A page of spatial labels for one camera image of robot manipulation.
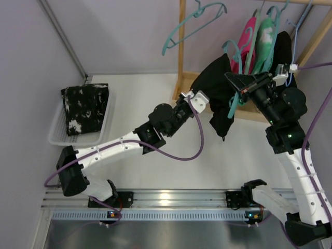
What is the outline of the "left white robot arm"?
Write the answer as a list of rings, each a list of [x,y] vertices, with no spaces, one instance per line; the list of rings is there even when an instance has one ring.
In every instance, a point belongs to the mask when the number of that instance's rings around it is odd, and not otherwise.
[[[159,151],[166,144],[165,137],[172,137],[189,118],[202,113],[208,103],[202,91],[181,93],[174,107],[159,104],[146,123],[116,140],[81,149],[64,148],[57,163],[63,195],[84,194],[102,202],[117,200],[114,183],[93,173],[123,158]]]

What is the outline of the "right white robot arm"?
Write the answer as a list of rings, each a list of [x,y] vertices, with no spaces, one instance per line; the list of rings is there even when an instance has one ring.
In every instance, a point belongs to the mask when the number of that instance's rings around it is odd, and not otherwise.
[[[269,122],[267,141],[287,173],[297,205],[260,179],[244,183],[241,202],[267,208],[296,246],[330,238],[331,204],[312,164],[309,134],[298,121],[307,112],[305,94],[292,87],[278,93],[275,79],[268,72],[225,73],[225,77],[241,101],[251,100]]]

